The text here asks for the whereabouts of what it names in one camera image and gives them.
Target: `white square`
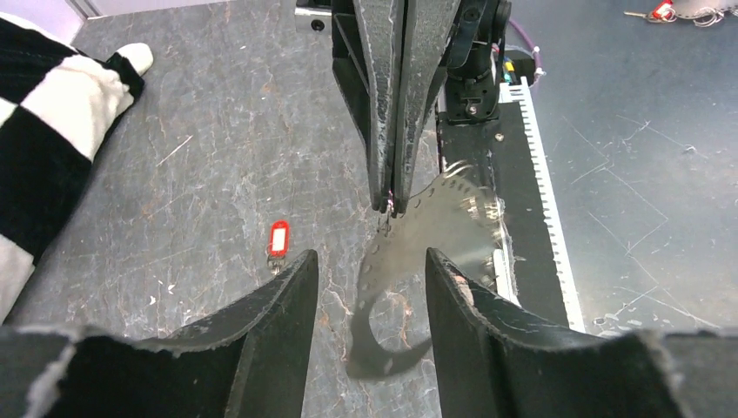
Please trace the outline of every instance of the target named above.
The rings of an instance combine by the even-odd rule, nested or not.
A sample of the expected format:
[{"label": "white square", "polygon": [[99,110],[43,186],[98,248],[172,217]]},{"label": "white square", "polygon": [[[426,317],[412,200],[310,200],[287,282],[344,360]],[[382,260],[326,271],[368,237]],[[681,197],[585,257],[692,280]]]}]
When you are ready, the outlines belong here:
[{"label": "white square", "polygon": [[92,161],[113,120],[132,103],[128,86],[115,71],[74,56],[49,71],[21,106]]},{"label": "white square", "polygon": [[10,118],[10,115],[13,114],[13,111],[15,111],[17,107],[17,104],[13,104],[4,98],[0,98],[0,127],[2,127],[5,121]]}]

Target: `metal gripper jaw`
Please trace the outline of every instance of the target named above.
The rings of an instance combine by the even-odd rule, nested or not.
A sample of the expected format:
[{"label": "metal gripper jaw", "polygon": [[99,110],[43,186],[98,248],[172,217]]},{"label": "metal gripper jaw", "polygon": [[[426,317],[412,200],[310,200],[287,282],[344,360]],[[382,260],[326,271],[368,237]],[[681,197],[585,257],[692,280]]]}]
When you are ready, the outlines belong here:
[{"label": "metal gripper jaw", "polygon": [[364,142],[372,209],[405,212],[460,0],[332,1],[333,73]]}]

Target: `table surface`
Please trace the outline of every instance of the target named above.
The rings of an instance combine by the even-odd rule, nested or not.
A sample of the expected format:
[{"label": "table surface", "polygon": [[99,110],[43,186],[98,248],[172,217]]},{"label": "table surface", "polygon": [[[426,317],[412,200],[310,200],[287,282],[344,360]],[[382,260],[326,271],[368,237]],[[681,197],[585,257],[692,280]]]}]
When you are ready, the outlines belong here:
[{"label": "table surface", "polygon": [[[533,101],[587,330],[735,326],[738,17],[699,29],[622,11],[585,0],[513,5],[547,71]],[[440,416],[431,355],[380,383],[343,369],[377,216],[330,39],[296,34],[282,0],[106,17],[86,23],[76,46],[108,57],[130,42],[154,52],[146,91],[98,154],[88,192],[9,323],[166,336],[269,280],[269,227],[287,219],[292,253],[311,247],[320,258],[303,415]],[[417,190],[437,170],[433,125],[423,141]],[[427,337],[421,277],[398,283],[373,321],[388,348]]]}]

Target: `black and white checkered cloth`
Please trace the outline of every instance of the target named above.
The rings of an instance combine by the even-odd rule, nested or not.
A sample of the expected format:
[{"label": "black and white checkered cloth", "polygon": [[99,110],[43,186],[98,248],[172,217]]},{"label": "black and white checkered cloth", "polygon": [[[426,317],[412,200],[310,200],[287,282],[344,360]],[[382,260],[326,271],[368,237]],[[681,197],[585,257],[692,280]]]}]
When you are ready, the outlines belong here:
[{"label": "black and white checkered cloth", "polygon": [[89,58],[0,14],[0,322],[71,216],[115,119],[141,95],[128,58]]}]

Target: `marble-patterned surface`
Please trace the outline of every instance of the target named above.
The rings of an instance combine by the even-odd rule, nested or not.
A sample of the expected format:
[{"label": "marble-patterned surface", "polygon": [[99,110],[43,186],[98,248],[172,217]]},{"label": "marble-patterned surface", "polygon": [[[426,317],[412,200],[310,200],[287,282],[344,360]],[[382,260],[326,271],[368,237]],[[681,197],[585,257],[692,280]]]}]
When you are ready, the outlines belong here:
[{"label": "marble-patterned surface", "polygon": [[[330,39],[296,34],[291,3],[233,2],[89,21],[76,46],[151,46],[146,91],[97,158],[84,200],[10,322],[93,323],[166,336],[269,280],[269,227],[319,252],[304,416],[439,416],[433,362],[384,382],[346,377],[357,269],[377,225]],[[437,170],[433,130],[414,186]],[[419,276],[375,308],[388,348],[429,335]]]}]

